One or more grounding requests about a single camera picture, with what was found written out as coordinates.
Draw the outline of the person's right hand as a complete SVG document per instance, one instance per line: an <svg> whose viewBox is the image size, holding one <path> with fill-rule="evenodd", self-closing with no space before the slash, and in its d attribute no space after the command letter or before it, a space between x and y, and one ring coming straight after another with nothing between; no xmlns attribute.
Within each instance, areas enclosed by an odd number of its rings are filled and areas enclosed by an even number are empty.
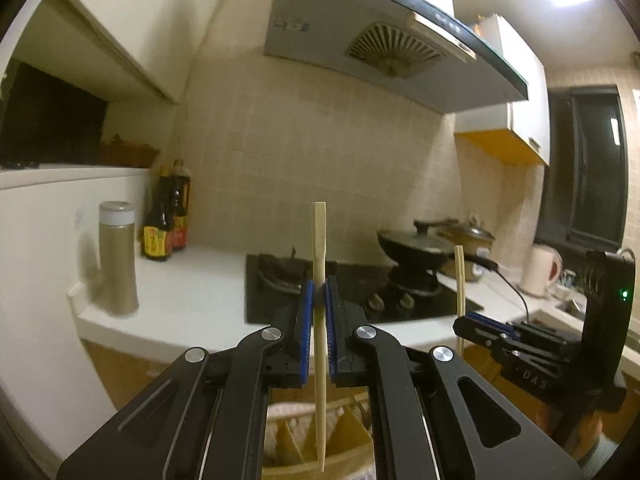
<svg viewBox="0 0 640 480"><path fill-rule="evenodd" d="M593 454L596 462L606 462L617 448L617 443L603 432L602 416L598 411L585 415L577 426L577 443L570 452L578 463L590 461Z"/></svg>

